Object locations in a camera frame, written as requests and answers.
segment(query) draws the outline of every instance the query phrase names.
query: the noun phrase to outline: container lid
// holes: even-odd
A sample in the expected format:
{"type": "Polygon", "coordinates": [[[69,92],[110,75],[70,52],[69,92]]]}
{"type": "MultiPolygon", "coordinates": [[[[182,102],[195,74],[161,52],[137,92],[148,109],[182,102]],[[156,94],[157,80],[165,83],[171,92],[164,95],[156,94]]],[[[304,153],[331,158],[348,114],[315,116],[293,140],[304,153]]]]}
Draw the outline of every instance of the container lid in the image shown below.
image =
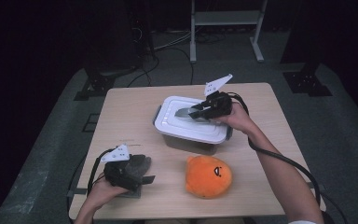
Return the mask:
{"type": "Polygon", "coordinates": [[[227,139],[228,126],[210,120],[178,118],[176,111],[201,103],[202,100],[181,96],[170,96],[164,100],[154,125],[163,134],[187,140],[219,144],[227,139]]]}

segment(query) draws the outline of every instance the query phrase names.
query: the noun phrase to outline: person's left hand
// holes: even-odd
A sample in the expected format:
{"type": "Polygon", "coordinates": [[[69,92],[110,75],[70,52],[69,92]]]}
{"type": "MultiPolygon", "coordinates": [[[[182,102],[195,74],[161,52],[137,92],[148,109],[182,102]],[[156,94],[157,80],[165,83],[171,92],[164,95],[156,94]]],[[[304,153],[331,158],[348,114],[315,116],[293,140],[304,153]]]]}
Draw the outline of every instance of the person's left hand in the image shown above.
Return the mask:
{"type": "Polygon", "coordinates": [[[103,173],[101,173],[97,179],[85,201],[85,203],[96,210],[100,209],[104,204],[109,203],[119,194],[128,192],[127,189],[122,187],[112,186],[109,181],[105,179],[103,173]]]}

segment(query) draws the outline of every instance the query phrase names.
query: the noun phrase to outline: person's right hand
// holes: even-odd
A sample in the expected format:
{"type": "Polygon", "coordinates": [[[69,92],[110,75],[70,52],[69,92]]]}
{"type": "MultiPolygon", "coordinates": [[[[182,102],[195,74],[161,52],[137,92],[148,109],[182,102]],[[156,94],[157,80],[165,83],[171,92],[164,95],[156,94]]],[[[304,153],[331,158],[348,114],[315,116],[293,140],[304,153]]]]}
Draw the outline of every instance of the person's right hand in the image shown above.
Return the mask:
{"type": "Polygon", "coordinates": [[[230,115],[215,118],[214,120],[224,122],[231,128],[244,133],[250,132],[255,127],[255,123],[251,120],[243,107],[237,102],[232,103],[230,115]]]}

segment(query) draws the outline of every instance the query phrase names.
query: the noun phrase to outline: gray carpet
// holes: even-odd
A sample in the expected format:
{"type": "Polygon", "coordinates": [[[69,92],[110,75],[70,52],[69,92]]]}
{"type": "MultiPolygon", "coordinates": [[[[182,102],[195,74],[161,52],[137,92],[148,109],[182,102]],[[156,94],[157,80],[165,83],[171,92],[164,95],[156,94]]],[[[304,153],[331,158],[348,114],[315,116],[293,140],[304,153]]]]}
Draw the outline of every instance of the gray carpet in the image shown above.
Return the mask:
{"type": "MultiPolygon", "coordinates": [[[[269,83],[311,172],[324,185],[324,192],[342,209],[349,223],[358,223],[358,108],[337,75],[324,65],[319,66],[316,76],[333,96],[293,94],[282,73],[298,71],[302,64],[280,64],[288,33],[261,34],[259,45],[265,57],[263,63],[255,60],[249,36],[247,33],[231,34],[212,45],[198,44],[192,83],[204,84],[228,73],[234,76],[231,83],[269,83]]],[[[175,38],[176,35],[154,34],[156,46],[175,38]]],[[[189,52],[188,42],[174,48],[189,52]]],[[[149,73],[152,86],[190,84],[192,69],[182,51],[165,49],[157,52],[157,56],[159,64],[149,73]]],[[[145,57],[145,70],[156,63],[151,57],[145,57]]],[[[117,78],[114,88],[127,87],[142,73],[137,70],[117,78]]],[[[86,80],[85,71],[79,70],[62,92],[0,209],[0,223],[69,223],[68,186],[92,138],[92,133],[83,132],[83,129],[90,114],[100,113],[104,100],[103,97],[90,97],[88,101],[74,101],[86,80]]],[[[131,84],[132,87],[147,85],[146,76],[131,84]]],[[[334,206],[326,204],[335,222],[343,223],[334,206]]],[[[255,217],[255,220],[260,224],[287,223],[283,216],[255,217]]]]}

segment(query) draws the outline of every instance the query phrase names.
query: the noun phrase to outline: dark background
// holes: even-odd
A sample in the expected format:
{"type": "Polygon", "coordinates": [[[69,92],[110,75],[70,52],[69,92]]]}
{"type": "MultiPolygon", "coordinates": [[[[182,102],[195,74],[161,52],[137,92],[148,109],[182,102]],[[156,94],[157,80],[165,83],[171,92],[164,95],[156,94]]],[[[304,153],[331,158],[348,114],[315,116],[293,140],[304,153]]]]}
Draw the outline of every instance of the dark background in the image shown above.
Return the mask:
{"type": "MultiPolygon", "coordinates": [[[[83,67],[84,56],[98,52],[101,61],[125,65],[142,56],[135,46],[127,46],[130,44],[118,49],[119,53],[128,53],[125,62],[118,62],[113,50],[101,51],[116,47],[104,48],[106,39],[126,39],[108,27],[122,28],[123,22],[145,25],[138,16],[143,13],[143,7],[137,7],[142,1],[126,1],[122,9],[115,7],[128,15],[121,20],[105,20],[102,15],[114,18],[115,14],[114,10],[100,13],[109,6],[107,2],[0,1],[0,205],[63,88],[83,67]]],[[[111,2],[123,5],[121,0],[111,2]]],[[[209,3],[197,2],[198,8],[209,3]]],[[[259,6],[259,1],[245,2],[212,1],[212,5],[220,10],[259,6]]],[[[150,3],[153,30],[189,29],[189,0],[150,3]]],[[[282,62],[305,62],[312,52],[310,46],[316,43],[322,63],[338,74],[358,105],[358,1],[269,0],[263,30],[281,32],[289,28],[292,32],[282,62]]]]}

